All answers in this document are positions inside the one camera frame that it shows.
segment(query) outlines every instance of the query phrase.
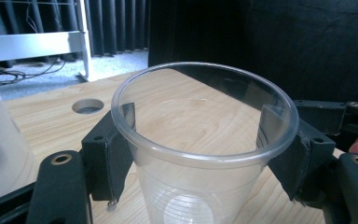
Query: screw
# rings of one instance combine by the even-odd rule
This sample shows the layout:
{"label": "screw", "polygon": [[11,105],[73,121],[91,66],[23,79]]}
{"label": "screw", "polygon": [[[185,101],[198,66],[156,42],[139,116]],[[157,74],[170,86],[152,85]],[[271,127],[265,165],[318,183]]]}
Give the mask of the screw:
{"label": "screw", "polygon": [[116,204],[117,204],[117,199],[114,198],[112,201],[110,201],[109,203],[107,203],[107,206],[108,206],[108,207],[112,207],[112,206],[114,206],[114,205],[116,205]]}
{"label": "screw", "polygon": [[51,160],[51,164],[62,165],[62,164],[67,163],[71,159],[72,159],[72,156],[70,154],[67,154],[67,153],[59,154]]}
{"label": "screw", "polygon": [[357,102],[351,102],[351,106],[358,106]]}

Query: clear plastic cup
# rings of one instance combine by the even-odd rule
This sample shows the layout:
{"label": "clear plastic cup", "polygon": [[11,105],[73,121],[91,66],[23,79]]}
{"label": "clear plastic cup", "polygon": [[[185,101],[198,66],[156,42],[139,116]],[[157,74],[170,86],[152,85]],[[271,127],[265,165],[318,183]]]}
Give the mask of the clear plastic cup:
{"label": "clear plastic cup", "polygon": [[232,223],[299,120],[273,83],[213,63],[167,63],[128,78],[112,116],[129,142],[151,223]]}

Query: hole in table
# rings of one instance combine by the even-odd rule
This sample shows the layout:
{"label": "hole in table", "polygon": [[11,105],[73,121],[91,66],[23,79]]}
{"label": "hole in table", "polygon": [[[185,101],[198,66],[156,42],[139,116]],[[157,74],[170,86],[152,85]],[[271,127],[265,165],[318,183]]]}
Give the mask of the hole in table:
{"label": "hole in table", "polygon": [[83,99],[72,105],[77,114],[93,114],[103,108],[103,102],[97,99]]}

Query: wooden table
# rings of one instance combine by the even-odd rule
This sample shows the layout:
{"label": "wooden table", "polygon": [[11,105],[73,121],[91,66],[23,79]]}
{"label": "wooden table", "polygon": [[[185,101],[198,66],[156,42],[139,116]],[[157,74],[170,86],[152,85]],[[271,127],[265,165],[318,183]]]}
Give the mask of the wooden table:
{"label": "wooden table", "polygon": [[[30,149],[38,161],[62,150],[81,149],[81,140],[109,111],[118,85],[128,75],[78,84],[64,89],[39,93],[12,101],[7,105]],[[104,103],[94,114],[77,114],[74,103],[85,99]],[[147,223],[148,216],[134,165],[126,179],[119,203],[92,202],[95,223]],[[281,184],[266,167],[250,193],[236,223],[324,223],[321,210],[290,202]]]}

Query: black curtain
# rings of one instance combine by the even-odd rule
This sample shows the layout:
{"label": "black curtain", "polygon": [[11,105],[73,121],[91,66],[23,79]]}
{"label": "black curtain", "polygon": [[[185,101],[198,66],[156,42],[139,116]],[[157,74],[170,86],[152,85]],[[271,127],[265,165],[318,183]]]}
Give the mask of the black curtain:
{"label": "black curtain", "polygon": [[148,47],[147,0],[86,0],[92,55]]}
{"label": "black curtain", "polygon": [[153,0],[149,65],[203,61],[296,100],[358,101],[358,0]]}
{"label": "black curtain", "polygon": [[[84,0],[84,3],[91,56],[115,55],[148,47],[147,0]],[[0,35],[77,29],[76,0],[0,2]],[[72,56],[79,58],[80,55],[75,53]]]}

